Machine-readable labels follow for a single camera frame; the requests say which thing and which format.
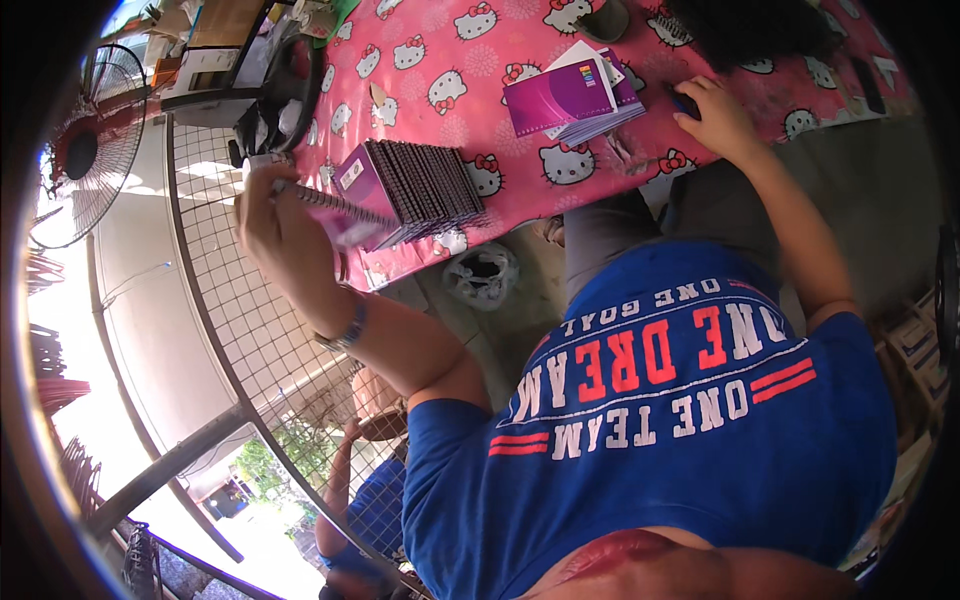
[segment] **tree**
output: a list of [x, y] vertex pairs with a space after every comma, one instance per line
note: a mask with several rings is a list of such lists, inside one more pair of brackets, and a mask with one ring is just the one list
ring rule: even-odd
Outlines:
[[[283, 452], [315, 490], [326, 484], [330, 473], [329, 463], [337, 445], [325, 429], [314, 427], [300, 417], [292, 417], [273, 433]], [[234, 464], [248, 481], [255, 482], [260, 489], [259, 501], [277, 504], [292, 502], [300, 504], [302, 508], [312, 506], [300, 486], [259, 438], [244, 444]]]

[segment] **hello kitty print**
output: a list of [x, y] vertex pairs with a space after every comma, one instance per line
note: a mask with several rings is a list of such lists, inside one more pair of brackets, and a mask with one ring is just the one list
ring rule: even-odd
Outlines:
[[[640, 187], [650, 204], [665, 202], [677, 177], [714, 161], [677, 128], [662, 83], [717, 76], [659, 0], [639, 4], [650, 12], [632, 5], [630, 29], [612, 47], [648, 112], [610, 139], [598, 136], [569, 148], [542, 134], [517, 138], [503, 88], [536, 77], [581, 39], [577, 19], [599, 10], [603, 0], [360, 0], [324, 49], [317, 127], [294, 150], [303, 182], [329, 186], [337, 165], [368, 138], [455, 147], [487, 214], [443, 241], [426, 238], [351, 255], [349, 283], [383, 286], [530, 219], [631, 187]], [[860, 0], [822, 0], [820, 7], [842, 37], [843, 52], [897, 59]], [[761, 59], [720, 80], [761, 137], [789, 142], [875, 116], [845, 105], [841, 89], [852, 102], [863, 94], [839, 56]], [[894, 88], [880, 84], [881, 93], [907, 102], [905, 69], [892, 77]], [[384, 91], [376, 101], [371, 84]]]

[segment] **blue t-shirt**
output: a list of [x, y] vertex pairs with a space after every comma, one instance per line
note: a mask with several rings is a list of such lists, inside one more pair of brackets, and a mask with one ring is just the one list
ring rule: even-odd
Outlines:
[[[387, 560], [399, 565], [406, 561], [400, 515], [406, 468], [390, 458], [373, 470], [347, 506], [347, 525]], [[381, 579], [382, 571], [349, 541], [347, 547], [331, 557], [321, 555], [324, 564], [342, 567], [372, 579]]]
[[502, 412], [414, 408], [404, 540], [430, 590], [514, 598], [654, 525], [839, 564], [893, 479], [893, 406], [859, 318], [797, 338], [776, 297], [719, 246], [643, 246], [583, 290]]

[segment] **wire mesh fence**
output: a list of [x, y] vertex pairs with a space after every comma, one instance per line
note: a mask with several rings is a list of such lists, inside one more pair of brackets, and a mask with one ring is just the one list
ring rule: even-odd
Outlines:
[[[192, 275], [185, 271], [194, 278], [197, 309], [212, 324], [210, 342], [226, 356], [223, 368], [235, 373], [310, 486], [328, 504], [345, 494], [352, 531], [404, 565], [406, 398], [356, 360], [324, 349], [302, 314], [244, 255], [234, 228], [233, 199], [244, 188], [240, 170], [229, 164], [232, 131], [177, 125], [168, 133], [182, 260], [192, 265]], [[354, 430], [355, 441], [348, 435]], [[330, 485], [340, 477], [345, 489]]]

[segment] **hand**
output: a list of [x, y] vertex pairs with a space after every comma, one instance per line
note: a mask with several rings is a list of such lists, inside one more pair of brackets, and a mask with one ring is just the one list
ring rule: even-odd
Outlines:
[[321, 335], [337, 337], [349, 327], [352, 305], [343, 310], [343, 289], [333, 274], [330, 240], [293, 191], [271, 198], [274, 180], [296, 181], [298, 177], [285, 165], [250, 173], [235, 207], [240, 243], [260, 273], [280, 287]]
[[346, 425], [344, 425], [344, 441], [353, 443], [362, 437], [363, 431], [360, 429], [359, 420], [351, 419]]
[[741, 166], [758, 150], [769, 150], [756, 137], [754, 126], [740, 103], [719, 83], [698, 75], [676, 84], [674, 89], [692, 98], [700, 109], [700, 121], [675, 112], [673, 118], [680, 129], [716, 154]]

